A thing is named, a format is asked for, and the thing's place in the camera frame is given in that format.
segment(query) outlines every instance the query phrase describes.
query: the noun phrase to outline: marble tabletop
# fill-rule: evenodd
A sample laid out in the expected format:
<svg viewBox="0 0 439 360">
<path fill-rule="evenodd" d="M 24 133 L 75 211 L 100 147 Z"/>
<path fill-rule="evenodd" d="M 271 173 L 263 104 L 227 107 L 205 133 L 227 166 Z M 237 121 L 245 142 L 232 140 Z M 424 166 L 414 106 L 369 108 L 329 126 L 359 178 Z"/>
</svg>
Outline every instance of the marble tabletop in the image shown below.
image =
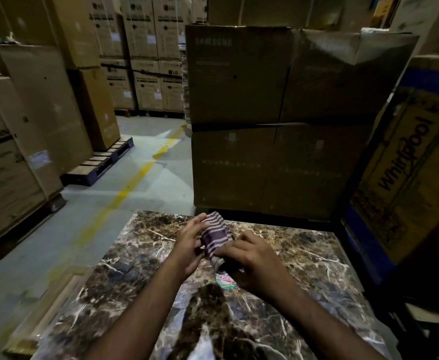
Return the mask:
<svg viewBox="0 0 439 360">
<path fill-rule="evenodd" d="M 33 360 L 80 359 L 148 283 L 189 216 L 136 212 L 84 287 L 41 342 Z M 340 243 L 330 232 L 227 221 L 236 236 L 252 230 L 269 242 L 299 285 L 378 351 L 374 329 Z M 278 312 L 245 290 L 222 289 L 203 260 L 180 287 L 151 359 L 300 359 L 316 357 Z"/>
</svg>

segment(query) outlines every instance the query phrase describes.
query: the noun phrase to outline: gray floor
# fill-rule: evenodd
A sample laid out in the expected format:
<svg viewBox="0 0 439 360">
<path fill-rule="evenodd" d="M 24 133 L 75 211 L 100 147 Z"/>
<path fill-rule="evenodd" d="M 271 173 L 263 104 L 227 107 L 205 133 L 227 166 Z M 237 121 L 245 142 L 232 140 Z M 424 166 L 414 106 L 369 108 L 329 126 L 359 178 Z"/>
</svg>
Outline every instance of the gray floor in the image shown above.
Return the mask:
<svg viewBox="0 0 439 360">
<path fill-rule="evenodd" d="M 133 136 L 132 151 L 93 187 L 65 188 L 67 205 L 0 261 L 0 351 L 48 284 L 68 266 L 95 266 L 134 211 L 194 213 L 184 121 L 118 119 L 121 133 Z M 380 330 L 399 359 L 392 334 Z"/>
</svg>

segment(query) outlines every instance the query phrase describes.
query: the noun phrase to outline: pink and teal sticker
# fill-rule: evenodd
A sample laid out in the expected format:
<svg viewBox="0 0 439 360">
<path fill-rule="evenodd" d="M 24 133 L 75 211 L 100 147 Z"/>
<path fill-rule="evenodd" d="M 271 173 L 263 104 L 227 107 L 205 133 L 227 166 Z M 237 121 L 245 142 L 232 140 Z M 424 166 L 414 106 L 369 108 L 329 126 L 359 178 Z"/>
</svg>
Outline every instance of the pink and teal sticker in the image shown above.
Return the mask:
<svg viewBox="0 0 439 360">
<path fill-rule="evenodd" d="M 216 283 L 226 290 L 236 287 L 236 282 L 228 274 L 216 273 Z"/>
</svg>

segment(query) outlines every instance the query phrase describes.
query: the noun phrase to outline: rolled fabric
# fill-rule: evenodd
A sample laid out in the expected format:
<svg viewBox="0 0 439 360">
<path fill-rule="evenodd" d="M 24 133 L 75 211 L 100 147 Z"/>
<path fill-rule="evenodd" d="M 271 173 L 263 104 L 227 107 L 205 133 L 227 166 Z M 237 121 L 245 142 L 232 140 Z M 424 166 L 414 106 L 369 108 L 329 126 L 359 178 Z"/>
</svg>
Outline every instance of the rolled fabric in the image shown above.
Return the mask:
<svg viewBox="0 0 439 360">
<path fill-rule="evenodd" d="M 212 212 L 203 220 L 209 223 L 209 227 L 201 233 L 201 241 L 206 248 L 206 255 L 215 271 L 224 274 L 226 273 L 226 262 L 223 258 L 213 255 L 213 252 L 220 246 L 229 241 L 233 241 L 228 226 L 218 212 Z"/>
</svg>

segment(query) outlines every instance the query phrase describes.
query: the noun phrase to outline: person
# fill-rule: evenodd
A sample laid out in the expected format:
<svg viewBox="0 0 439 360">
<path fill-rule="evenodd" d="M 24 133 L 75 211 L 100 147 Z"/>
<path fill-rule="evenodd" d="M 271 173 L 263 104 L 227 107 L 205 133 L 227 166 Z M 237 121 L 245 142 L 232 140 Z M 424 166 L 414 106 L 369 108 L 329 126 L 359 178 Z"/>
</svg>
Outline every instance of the person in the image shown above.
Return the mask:
<svg viewBox="0 0 439 360">
<path fill-rule="evenodd" d="M 183 227 L 168 258 L 113 326 L 96 340 L 86 360 L 148 359 L 181 284 L 204 258 L 196 237 L 207 228 L 200 214 Z M 300 333 L 315 355 L 327 360 L 384 360 L 355 332 L 329 314 L 288 273 L 274 249 L 245 231 L 217 248 L 215 255 L 236 260 L 230 273 L 238 285 L 270 303 Z"/>
</svg>

